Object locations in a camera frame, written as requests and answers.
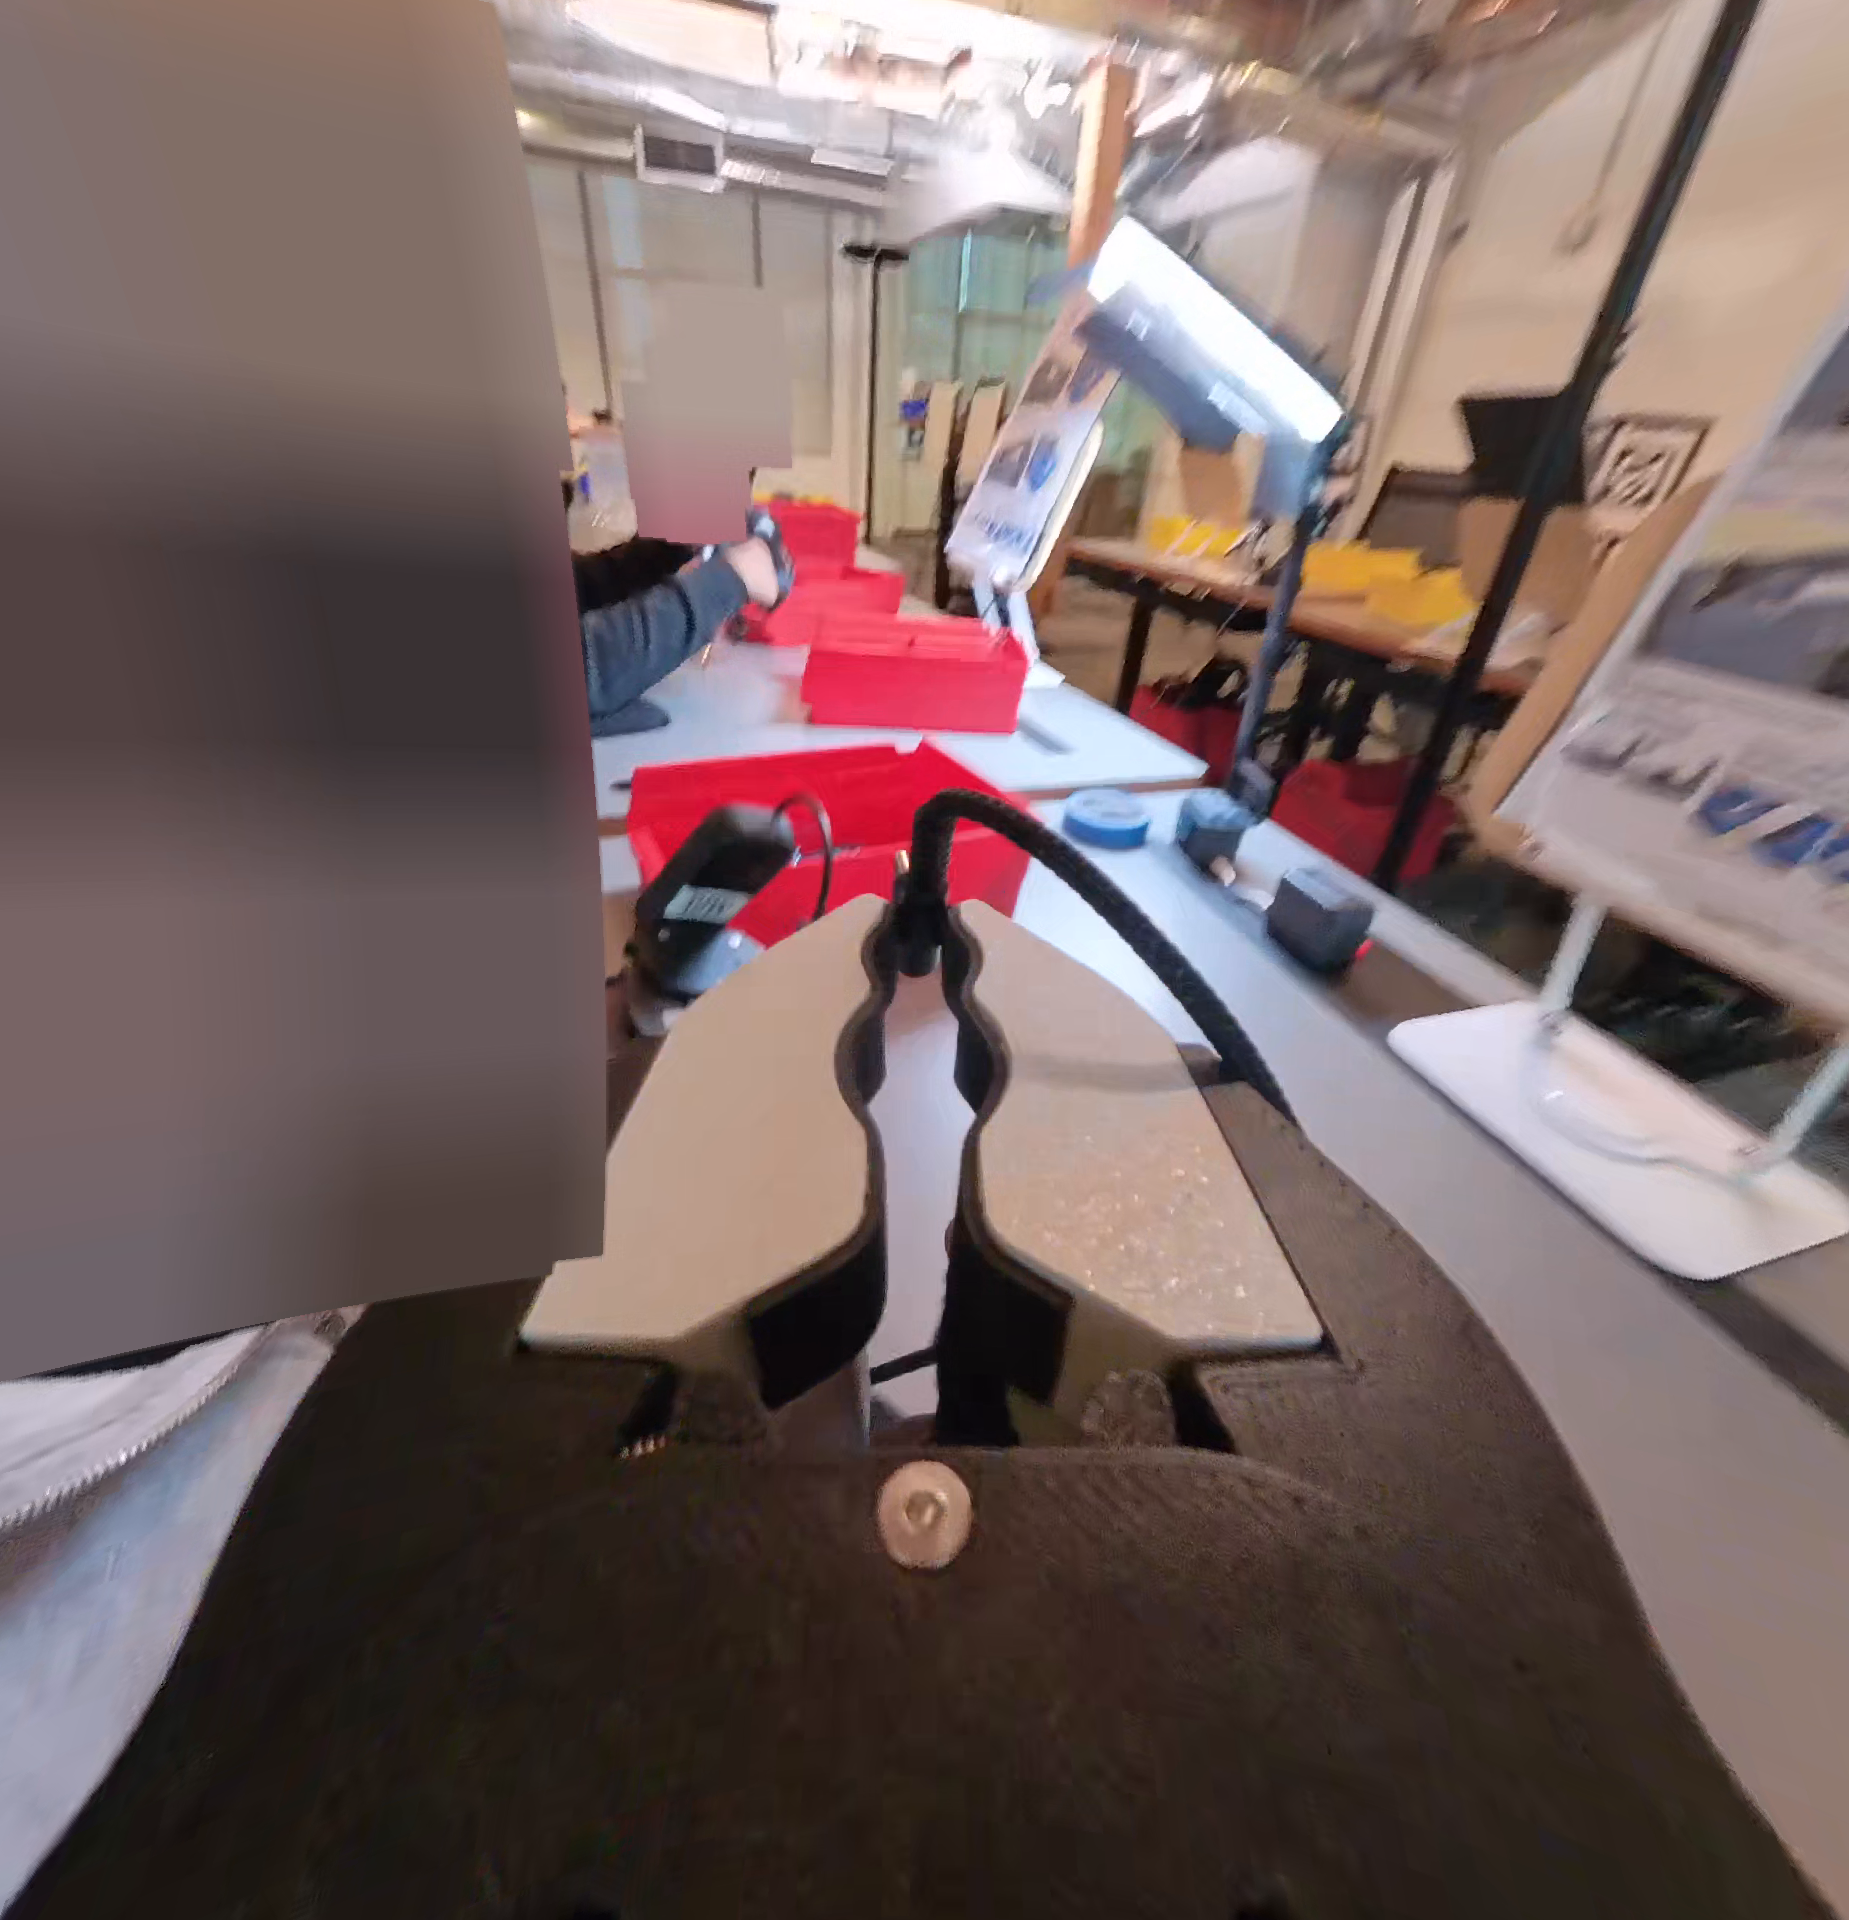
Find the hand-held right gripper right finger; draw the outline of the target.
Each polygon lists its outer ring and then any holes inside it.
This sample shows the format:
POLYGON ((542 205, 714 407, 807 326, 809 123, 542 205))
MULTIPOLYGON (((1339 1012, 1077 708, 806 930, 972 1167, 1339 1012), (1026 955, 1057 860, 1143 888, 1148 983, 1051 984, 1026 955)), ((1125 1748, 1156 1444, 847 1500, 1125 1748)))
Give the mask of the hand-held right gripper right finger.
POLYGON ((1180 1044, 987 906, 939 955, 971 1111, 944 1238, 939 1441, 1178 1444, 1206 1366, 1325 1326, 1180 1044))

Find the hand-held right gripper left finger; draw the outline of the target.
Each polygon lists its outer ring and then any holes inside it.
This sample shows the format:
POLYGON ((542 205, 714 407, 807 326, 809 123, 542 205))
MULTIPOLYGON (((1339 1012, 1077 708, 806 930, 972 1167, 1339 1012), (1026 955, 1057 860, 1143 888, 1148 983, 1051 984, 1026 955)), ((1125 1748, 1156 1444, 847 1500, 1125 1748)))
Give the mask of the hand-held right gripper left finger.
POLYGON ((860 897, 687 1008, 608 1155, 601 1251, 540 1286, 519 1344, 739 1380, 784 1410, 887 1309, 887 904, 860 897))

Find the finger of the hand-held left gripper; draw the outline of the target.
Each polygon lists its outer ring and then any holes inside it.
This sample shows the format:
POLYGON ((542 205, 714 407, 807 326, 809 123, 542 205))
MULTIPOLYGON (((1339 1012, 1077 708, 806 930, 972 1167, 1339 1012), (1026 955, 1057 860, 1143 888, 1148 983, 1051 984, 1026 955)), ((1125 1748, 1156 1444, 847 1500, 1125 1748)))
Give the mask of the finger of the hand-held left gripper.
POLYGON ((641 933, 641 986, 652 1000, 698 1000, 764 951, 748 933, 641 933))

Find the dark grey usb hub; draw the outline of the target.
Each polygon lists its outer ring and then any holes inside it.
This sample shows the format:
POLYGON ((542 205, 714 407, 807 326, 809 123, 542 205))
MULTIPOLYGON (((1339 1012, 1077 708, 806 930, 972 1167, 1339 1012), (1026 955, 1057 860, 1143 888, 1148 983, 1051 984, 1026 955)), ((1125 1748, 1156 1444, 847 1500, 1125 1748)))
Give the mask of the dark grey usb hub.
POLYGON ((634 928, 650 939, 725 933, 795 860, 788 817, 762 805, 720 805, 644 883, 634 928))

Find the another person's forearm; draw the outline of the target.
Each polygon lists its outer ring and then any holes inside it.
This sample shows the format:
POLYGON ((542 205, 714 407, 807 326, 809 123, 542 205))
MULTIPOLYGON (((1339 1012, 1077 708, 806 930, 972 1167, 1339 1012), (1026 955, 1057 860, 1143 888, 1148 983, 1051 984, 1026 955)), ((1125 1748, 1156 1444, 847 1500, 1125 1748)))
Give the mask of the another person's forearm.
POLYGON ((711 645, 750 594, 727 548, 665 543, 576 556, 578 645, 591 733, 629 730, 652 687, 711 645))

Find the red plastic bin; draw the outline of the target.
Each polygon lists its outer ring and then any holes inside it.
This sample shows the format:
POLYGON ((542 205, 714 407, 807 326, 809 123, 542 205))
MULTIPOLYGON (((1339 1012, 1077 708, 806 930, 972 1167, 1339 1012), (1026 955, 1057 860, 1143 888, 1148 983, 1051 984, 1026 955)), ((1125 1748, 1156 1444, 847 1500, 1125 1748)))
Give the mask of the red plastic bin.
POLYGON ((838 580, 856 567, 860 523, 834 502, 759 501, 750 505, 748 528, 767 543, 793 584, 838 580))
POLYGON ((1003 735, 1029 669, 1021 641, 980 619, 856 615, 817 630, 798 700, 814 728, 1003 735))
MULTIPOLYGON (((793 795, 809 795, 825 808, 834 830, 830 906, 860 897, 887 900, 896 855, 912 849, 912 817, 944 788, 966 788, 1017 807, 1017 795, 981 780, 930 743, 912 749, 873 743, 644 767, 629 780, 626 833, 641 880, 650 881, 717 807, 770 810, 793 795)), ((732 920, 734 932, 765 950, 804 928, 817 906, 821 837, 806 808, 793 808, 791 823, 801 860, 732 920)), ((1028 865, 1029 855, 994 830, 959 823, 947 897, 952 906, 980 900, 1012 916, 1028 865)))
POLYGON ((806 649, 831 626, 889 622, 906 593, 903 573, 883 568, 841 568, 831 575, 798 575, 767 611, 743 612, 732 634, 753 645, 806 649))

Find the dark grey charger box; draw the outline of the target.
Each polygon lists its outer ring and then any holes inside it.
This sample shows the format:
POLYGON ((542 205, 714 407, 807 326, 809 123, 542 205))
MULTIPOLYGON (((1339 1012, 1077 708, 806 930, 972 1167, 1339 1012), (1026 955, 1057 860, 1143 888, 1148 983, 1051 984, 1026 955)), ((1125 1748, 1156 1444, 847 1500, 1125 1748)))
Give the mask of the dark grey charger box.
POLYGON ((1340 979, 1368 950, 1373 918, 1371 900, 1332 871, 1296 865, 1277 880, 1264 932, 1303 971, 1340 979))

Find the red bins under table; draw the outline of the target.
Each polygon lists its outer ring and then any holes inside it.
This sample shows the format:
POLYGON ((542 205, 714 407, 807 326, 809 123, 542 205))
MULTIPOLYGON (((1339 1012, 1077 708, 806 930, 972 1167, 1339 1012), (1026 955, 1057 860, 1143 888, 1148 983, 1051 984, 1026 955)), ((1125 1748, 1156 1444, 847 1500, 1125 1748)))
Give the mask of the red bins under table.
MULTIPOLYGON (((1141 685, 1128 715, 1204 762, 1204 787, 1224 788, 1237 744, 1247 677, 1215 662, 1215 677, 1174 677, 1141 685)), ((1270 817, 1357 877, 1373 877, 1416 765, 1407 758, 1306 758, 1277 782, 1270 817)))

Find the instruction sign on white stand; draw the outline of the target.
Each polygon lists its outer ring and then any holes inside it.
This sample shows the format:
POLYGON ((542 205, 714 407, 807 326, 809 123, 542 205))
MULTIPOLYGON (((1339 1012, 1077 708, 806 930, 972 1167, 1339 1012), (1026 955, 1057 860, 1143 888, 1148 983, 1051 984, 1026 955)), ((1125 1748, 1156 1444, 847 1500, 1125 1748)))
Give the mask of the instruction sign on white stand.
POLYGON ((1017 405, 1001 423, 944 543, 944 562, 971 591, 974 615, 1014 637, 1033 677, 1046 677, 1029 593, 1057 556, 1102 450, 1102 417, 1120 375, 1092 348, 1097 304, 1072 293, 1017 405))
POLYGON ((1847 1238, 1798 1149, 1849 1084, 1849 300, 1489 822, 1572 894, 1542 989, 1392 1050, 1675 1279, 1847 1238), (1572 1012, 1607 916, 1826 1023, 1765 1135, 1572 1012))

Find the wooden table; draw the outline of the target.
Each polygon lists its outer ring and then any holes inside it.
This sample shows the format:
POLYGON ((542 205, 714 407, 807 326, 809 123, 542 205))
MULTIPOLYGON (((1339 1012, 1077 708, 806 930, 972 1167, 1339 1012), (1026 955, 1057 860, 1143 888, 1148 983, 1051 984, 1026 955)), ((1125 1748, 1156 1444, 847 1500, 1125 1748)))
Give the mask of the wooden table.
MULTIPOLYGON (((1120 540, 1086 537, 1069 543, 1062 573, 1092 589, 1132 602, 1113 709, 1128 714, 1145 681, 1152 626, 1157 612, 1210 630, 1239 630, 1247 618, 1272 612, 1275 591, 1243 580, 1224 564, 1180 558, 1120 540)), ((1404 675, 1448 685, 1455 662, 1430 654, 1419 637, 1367 612, 1362 606, 1301 593, 1292 609, 1292 634, 1303 663, 1323 673, 1323 685, 1371 681, 1375 675, 1404 675)))

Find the row of yellow bins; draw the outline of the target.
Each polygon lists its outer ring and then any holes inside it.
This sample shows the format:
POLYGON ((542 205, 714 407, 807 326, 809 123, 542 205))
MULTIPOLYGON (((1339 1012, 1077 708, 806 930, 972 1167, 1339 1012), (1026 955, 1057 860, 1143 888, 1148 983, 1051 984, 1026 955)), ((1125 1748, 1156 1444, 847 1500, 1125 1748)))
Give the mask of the row of yellow bins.
MULTIPOLYGON (((1208 587, 1272 591, 1289 553, 1289 528, 1156 515, 1137 543, 1145 559, 1208 587)), ((1477 594, 1455 567, 1429 567, 1412 548, 1317 540, 1301 558, 1301 593, 1346 603, 1416 633, 1474 618, 1477 594)))

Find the black desk lamp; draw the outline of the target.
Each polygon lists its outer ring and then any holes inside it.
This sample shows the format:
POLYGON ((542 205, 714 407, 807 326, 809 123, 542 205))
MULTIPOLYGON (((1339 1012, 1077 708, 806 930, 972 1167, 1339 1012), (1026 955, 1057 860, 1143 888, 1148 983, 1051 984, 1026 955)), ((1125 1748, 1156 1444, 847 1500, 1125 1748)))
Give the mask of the black desk lamp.
POLYGON ((1152 398, 1182 450, 1229 457, 1239 438, 1256 438, 1252 511, 1289 527, 1258 659, 1247 675, 1224 802, 1206 805, 1199 819, 1197 860, 1233 861, 1242 835, 1272 812, 1277 778, 1258 762, 1258 733, 1292 652, 1301 568, 1325 527, 1325 484, 1352 415, 1307 357, 1135 218, 1122 216, 1110 228, 1083 292, 1089 307, 1080 335, 1092 355, 1152 398))

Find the person in grey hoodie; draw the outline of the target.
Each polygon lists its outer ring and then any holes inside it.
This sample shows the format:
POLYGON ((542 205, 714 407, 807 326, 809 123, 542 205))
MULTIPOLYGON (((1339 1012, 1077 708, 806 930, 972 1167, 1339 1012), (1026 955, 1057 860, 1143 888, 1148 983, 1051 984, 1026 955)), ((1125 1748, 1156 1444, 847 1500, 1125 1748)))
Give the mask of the person in grey hoodie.
POLYGON ((137 1733, 364 1309, 0 1384, 0 1917, 137 1733))

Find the black stand pole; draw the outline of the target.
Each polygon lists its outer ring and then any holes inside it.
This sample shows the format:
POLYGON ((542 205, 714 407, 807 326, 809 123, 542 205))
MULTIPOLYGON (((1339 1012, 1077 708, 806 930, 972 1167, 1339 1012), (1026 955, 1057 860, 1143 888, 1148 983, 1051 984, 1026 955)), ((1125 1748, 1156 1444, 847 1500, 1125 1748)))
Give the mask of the black stand pole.
POLYGON ((1403 880, 1421 822, 1440 791, 1455 733, 1482 685, 1489 652, 1531 567, 1542 524, 1563 501, 1568 471, 1583 452, 1583 427, 1589 405, 1616 365, 1642 289, 1653 272, 1667 229, 1679 208, 1758 12, 1758 3, 1723 3, 1714 14, 1702 57, 1695 62, 1690 85, 1663 140, 1663 151, 1636 209, 1603 302, 1586 329, 1576 368, 1560 387, 1535 446, 1531 467, 1516 498, 1497 567, 1488 578, 1482 609, 1471 622, 1462 649, 1448 665, 1440 706, 1433 709, 1429 733, 1410 765, 1410 778, 1371 869, 1368 880, 1384 894, 1394 894, 1403 880))

